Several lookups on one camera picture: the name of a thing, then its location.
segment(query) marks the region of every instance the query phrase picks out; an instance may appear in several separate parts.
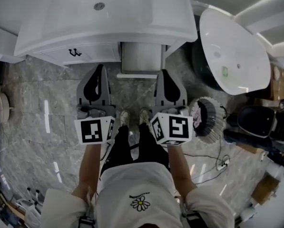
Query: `black pants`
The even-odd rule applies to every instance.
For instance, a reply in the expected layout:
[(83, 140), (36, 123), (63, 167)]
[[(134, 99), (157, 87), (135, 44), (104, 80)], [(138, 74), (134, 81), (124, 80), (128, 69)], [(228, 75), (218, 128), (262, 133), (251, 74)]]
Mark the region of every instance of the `black pants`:
[(118, 129), (114, 145), (112, 146), (106, 162), (103, 165), (101, 174), (112, 167), (139, 162), (157, 162), (163, 164), (167, 169), (169, 169), (168, 153), (161, 145), (156, 143), (156, 140), (149, 131), (147, 124), (141, 124), (139, 126), (139, 130), (140, 140), (138, 158), (133, 161), (128, 143), (129, 129), (127, 126), (122, 126)]

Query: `sneaker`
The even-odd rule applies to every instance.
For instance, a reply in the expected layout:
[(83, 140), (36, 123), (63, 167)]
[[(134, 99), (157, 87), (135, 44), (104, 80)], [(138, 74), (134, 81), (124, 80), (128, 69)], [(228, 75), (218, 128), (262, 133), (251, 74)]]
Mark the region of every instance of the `sneaker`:
[(145, 108), (140, 111), (140, 125), (141, 124), (147, 124), (148, 126), (150, 125), (148, 110)]
[(121, 127), (122, 126), (129, 127), (129, 121), (130, 121), (130, 113), (129, 113), (129, 111), (122, 111), (120, 120), (121, 120)]

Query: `power strip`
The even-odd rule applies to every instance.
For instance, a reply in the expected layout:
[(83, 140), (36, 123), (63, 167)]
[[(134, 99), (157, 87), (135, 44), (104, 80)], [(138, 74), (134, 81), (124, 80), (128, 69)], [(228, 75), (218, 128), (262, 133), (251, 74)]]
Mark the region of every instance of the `power strip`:
[(223, 163), (221, 163), (220, 165), (217, 166), (218, 171), (224, 169), (225, 167), (227, 167), (229, 165), (229, 160), (224, 161)]

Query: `marble floor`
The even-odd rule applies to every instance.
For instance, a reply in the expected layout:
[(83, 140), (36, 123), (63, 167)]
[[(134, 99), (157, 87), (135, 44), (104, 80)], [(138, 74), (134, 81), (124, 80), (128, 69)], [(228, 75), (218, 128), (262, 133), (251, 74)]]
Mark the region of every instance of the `marble floor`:
[[(97, 64), (71, 65), (63, 69), (37, 58), (7, 65), (2, 87), (13, 107), (8, 122), (0, 125), (0, 166), (12, 191), (27, 197), (26, 188), (45, 193), (48, 188), (71, 192), (78, 183), (78, 171), (84, 146), (78, 144), (73, 120), (76, 118), (76, 88), (80, 79)], [(111, 85), (112, 104), (117, 113), (123, 109), (131, 112), (130, 144), (138, 141), (138, 113), (142, 107), (154, 104), (155, 80), (117, 79), (119, 63), (106, 63)], [(200, 96), (210, 96), (228, 111), (245, 100), (244, 96), (230, 96), (210, 89), (198, 80), (180, 48), (166, 59), (166, 68), (175, 72), (186, 87), (188, 101)], [(49, 133), (45, 128), (45, 101), (49, 105)], [(189, 155), (218, 156), (219, 143), (204, 145), (193, 139), (183, 146)], [(234, 213), (242, 211), (258, 181), (262, 178), (268, 161), (260, 161), (259, 154), (251, 154), (221, 140), (221, 155), (231, 157), (225, 172), (212, 181), (212, 185), (230, 204)], [(186, 156), (192, 168), (195, 183), (214, 178), (221, 172), (215, 170), (215, 159)]]

